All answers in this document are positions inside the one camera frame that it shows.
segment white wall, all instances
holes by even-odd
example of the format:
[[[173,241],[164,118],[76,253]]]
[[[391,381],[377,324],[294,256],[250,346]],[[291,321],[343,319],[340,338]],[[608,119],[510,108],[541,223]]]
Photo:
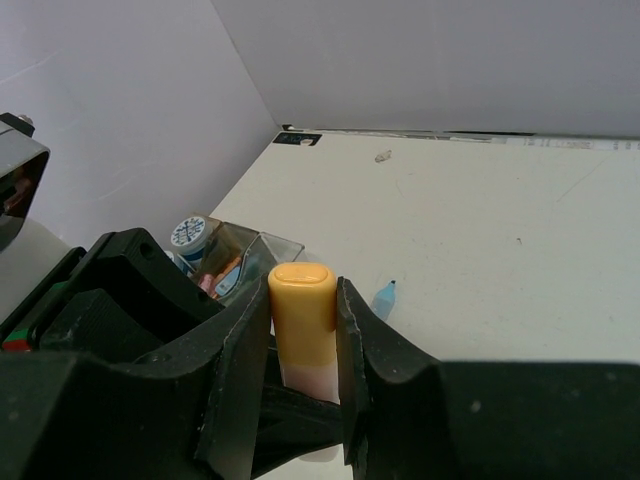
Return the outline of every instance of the white wall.
[[[52,157],[32,215],[66,242],[210,212],[276,127],[209,0],[2,0],[0,110]]]
[[[640,136],[629,0],[212,0],[278,123]]]

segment small blue bottle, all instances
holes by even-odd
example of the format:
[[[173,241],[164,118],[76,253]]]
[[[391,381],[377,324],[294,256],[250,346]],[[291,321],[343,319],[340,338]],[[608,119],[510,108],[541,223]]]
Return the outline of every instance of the small blue bottle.
[[[396,303],[396,281],[391,280],[389,284],[376,293],[371,302],[371,311],[376,316],[386,322],[389,318],[389,314],[393,309],[393,305]]]

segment blue marker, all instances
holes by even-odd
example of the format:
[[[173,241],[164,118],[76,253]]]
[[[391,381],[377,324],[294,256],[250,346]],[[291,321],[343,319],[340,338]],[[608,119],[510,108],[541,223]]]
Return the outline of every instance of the blue marker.
[[[391,280],[389,284],[376,293],[371,302],[371,311],[376,316],[386,322],[393,309],[393,305],[396,303],[396,281]]]

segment blue object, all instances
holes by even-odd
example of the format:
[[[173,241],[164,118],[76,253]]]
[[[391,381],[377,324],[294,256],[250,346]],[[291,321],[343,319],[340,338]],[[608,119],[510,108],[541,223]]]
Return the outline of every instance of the blue object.
[[[371,311],[375,313],[380,320],[386,322],[395,303],[396,281],[391,280],[386,287],[376,293],[375,297],[373,297],[373,302],[371,302]]]

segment white table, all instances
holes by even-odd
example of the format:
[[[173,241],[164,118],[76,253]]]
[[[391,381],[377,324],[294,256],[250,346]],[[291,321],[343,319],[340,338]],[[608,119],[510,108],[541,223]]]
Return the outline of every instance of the white table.
[[[637,362],[639,173],[634,151],[324,134],[271,144],[213,216],[304,243],[367,300],[396,279],[389,324],[437,358]]]

